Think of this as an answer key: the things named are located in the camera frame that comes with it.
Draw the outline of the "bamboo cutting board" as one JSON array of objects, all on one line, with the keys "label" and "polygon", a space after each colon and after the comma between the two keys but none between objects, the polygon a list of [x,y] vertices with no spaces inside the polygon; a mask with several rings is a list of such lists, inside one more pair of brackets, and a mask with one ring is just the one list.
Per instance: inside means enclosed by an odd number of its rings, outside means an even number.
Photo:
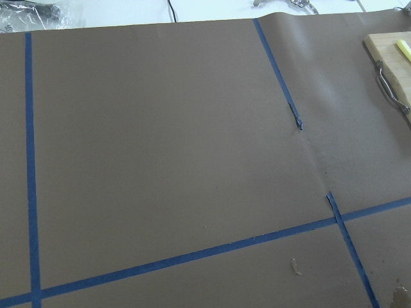
[{"label": "bamboo cutting board", "polygon": [[410,122],[410,61],[396,42],[410,45],[410,32],[368,34],[363,40],[376,69],[376,78],[389,103]]}]

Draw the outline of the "yellow plastic knife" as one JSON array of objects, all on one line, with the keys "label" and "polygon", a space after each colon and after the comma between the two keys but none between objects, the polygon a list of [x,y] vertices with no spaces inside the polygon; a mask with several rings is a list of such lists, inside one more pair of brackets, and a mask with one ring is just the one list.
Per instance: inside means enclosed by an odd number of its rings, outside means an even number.
[{"label": "yellow plastic knife", "polygon": [[411,48],[410,45],[404,39],[399,39],[396,42],[398,49],[403,53],[408,61],[411,61]]}]

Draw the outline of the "plastic bag with parts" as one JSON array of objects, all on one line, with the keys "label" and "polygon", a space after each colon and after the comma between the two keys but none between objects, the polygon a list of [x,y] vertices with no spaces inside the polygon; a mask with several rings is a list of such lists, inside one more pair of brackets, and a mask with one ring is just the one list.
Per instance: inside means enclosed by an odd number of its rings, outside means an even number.
[{"label": "plastic bag with parts", "polygon": [[1,1],[1,33],[52,30],[64,24],[64,15],[57,4]]}]

